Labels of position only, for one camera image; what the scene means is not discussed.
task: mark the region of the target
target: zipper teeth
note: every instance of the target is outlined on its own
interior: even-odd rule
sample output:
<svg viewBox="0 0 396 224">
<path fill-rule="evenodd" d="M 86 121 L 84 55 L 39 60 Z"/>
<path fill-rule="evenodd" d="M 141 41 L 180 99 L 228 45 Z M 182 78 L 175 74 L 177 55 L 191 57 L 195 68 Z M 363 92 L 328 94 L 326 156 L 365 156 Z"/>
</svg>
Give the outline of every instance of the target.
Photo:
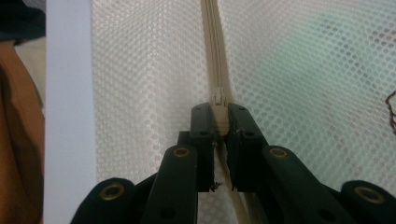
<svg viewBox="0 0 396 224">
<path fill-rule="evenodd" d="M 210 44 L 211 44 L 211 52 L 212 52 L 212 63 L 213 63 L 213 79 L 214 86 L 221 87 L 222 86 L 222 78 L 221 78 L 221 58 L 219 55 L 219 37 L 217 31 L 217 20 L 215 18 L 215 12 L 213 9 L 213 1 L 206 1 L 206 11 L 207 11 L 207 19 L 209 25 L 209 34 L 210 34 Z"/>
</svg>

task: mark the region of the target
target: brown surface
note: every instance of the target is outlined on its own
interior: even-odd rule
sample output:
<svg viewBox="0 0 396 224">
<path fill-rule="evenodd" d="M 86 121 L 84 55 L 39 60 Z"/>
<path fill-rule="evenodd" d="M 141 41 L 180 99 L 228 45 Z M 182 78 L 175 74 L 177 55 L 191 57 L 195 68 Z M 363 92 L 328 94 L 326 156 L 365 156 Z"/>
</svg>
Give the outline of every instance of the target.
<svg viewBox="0 0 396 224">
<path fill-rule="evenodd" d="M 0 42 L 0 223 L 38 223 L 44 118 L 35 86 L 13 45 Z"/>
</svg>

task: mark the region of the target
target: zipper slider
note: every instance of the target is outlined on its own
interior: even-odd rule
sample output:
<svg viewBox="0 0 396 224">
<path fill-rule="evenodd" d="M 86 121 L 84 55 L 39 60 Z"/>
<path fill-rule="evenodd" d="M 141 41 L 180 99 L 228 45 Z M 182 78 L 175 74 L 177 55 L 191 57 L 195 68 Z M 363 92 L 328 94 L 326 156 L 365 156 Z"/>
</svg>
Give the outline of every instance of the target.
<svg viewBox="0 0 396 224">
<path fill-rule="evenodd" d="M 226 96 L 222 87 L 215 87 L 214 93 L 212 94 L 212 101 L 215 105 L 226 106 Z"/>
</svg>

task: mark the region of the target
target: white fabric panel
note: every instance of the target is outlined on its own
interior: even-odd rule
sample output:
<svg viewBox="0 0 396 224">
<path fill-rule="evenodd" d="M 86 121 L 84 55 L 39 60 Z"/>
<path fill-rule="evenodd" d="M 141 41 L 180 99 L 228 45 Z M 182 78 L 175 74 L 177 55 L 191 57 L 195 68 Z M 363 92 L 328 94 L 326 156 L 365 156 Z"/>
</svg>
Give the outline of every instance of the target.
<svg viewBox="0 0 396 224">
<path fill-rule="evenodd" d="M 395 195 L 396 2 L 219 0 L 219 13 L 234 98 L 268 142 L 330 187 Z"/>
<path fill-rule="evenodd" d="M 209 100 L 200 2 L 92 1 L 92 57 L 98 181 L 137 184 Z M 228 193 L 200 194 L 198 222 L 235 222 Z"/>
</svg>

